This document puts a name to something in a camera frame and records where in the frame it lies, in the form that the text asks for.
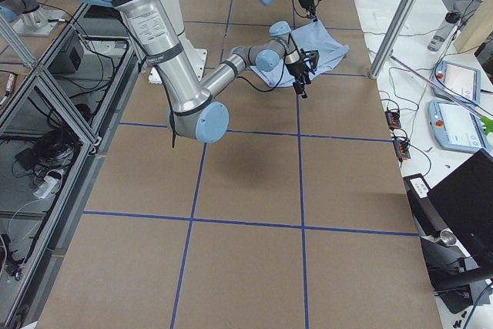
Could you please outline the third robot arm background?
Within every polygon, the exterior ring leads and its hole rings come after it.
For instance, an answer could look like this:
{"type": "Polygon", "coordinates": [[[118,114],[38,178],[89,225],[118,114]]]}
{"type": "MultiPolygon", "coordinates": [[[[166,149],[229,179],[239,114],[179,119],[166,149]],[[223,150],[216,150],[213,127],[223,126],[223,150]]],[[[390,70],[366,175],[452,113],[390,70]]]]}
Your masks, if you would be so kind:
{"type": "Polygon", "coordinates": [[[37,0],[1,0],[1,15],[8,23],[13,23],[21,15],[35,12],[39,7],[37,0]]]}

